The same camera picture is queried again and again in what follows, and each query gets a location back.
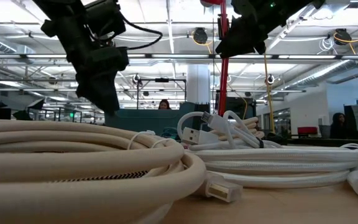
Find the person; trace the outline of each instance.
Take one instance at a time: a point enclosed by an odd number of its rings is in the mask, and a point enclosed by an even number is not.
[[[168,100],[161,100],[160,105],[158,106],[159,110],[170,110],[171,107],[169,107]]]
[[[342,113],[333,116],[333,123],[329,133],[331,139],[358,139],[358,131],[351,130],[346,126],[346,118]]]

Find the red pole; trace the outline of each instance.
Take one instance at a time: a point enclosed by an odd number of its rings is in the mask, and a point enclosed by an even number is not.
[[[227,32],[227,14],[226,14],[226,0],[223,0],[221,4],[221,26],[222,35],[225,36]],[[222,70],[221,70],[221,87],[219,92],[219,107],[218,115],[223,116],[226,110],[226,92],[227,92],[227,70],[229,68],[229,59],[222,59]]]

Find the wooden table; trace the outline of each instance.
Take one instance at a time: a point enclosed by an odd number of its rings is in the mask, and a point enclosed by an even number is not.
[[[163,224],[358,224],[358,195],[348,184],[315,189],[244,189],[242,199],[187,197]]]

